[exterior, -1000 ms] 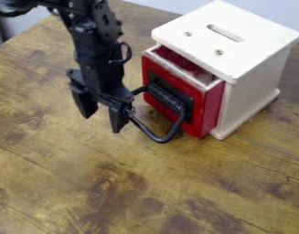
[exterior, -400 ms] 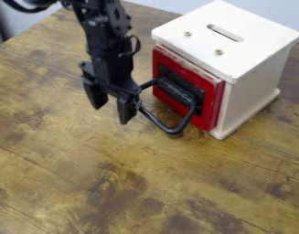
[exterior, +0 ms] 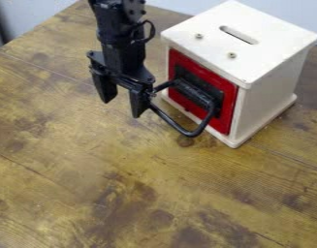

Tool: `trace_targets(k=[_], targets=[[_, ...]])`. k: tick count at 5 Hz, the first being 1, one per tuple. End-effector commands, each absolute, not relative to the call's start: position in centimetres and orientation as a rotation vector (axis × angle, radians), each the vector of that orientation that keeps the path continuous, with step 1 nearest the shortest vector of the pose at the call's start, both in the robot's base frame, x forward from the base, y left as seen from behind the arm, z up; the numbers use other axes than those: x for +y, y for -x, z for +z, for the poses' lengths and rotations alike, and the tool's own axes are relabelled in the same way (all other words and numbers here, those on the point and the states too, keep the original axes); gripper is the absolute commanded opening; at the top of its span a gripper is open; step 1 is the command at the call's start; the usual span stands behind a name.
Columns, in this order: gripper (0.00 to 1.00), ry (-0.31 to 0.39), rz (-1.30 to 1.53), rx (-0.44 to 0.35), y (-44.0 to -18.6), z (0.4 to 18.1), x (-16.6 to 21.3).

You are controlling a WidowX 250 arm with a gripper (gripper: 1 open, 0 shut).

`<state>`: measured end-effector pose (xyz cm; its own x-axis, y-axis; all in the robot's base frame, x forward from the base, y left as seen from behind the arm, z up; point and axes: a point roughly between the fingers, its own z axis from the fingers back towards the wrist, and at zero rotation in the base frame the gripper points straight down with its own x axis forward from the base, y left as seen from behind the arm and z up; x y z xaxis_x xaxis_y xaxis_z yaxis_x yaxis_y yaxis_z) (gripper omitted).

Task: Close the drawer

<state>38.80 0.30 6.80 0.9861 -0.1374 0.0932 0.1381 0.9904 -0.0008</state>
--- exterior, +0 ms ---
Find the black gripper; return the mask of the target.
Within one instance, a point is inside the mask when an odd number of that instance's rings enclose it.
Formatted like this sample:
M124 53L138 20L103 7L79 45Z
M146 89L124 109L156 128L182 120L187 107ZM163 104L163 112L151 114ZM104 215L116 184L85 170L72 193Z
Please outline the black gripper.
M139 118L155 97L154 75L144 67L146 39L120 42L100 41L100 51L89 50L89 70L100 100L107 104L118 95L118 87L130 90L132 117Z

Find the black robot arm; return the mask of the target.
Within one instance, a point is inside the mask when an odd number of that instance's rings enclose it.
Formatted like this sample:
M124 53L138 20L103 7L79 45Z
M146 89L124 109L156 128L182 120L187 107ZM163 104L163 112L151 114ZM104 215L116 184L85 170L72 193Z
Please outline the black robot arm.
M144 45L155 36L146 14L144 0L88 0L98 22L102 51L88 51L89 71L102 101L107 104L122 86L130 93L132 117L148 109L154 75L143 65Z

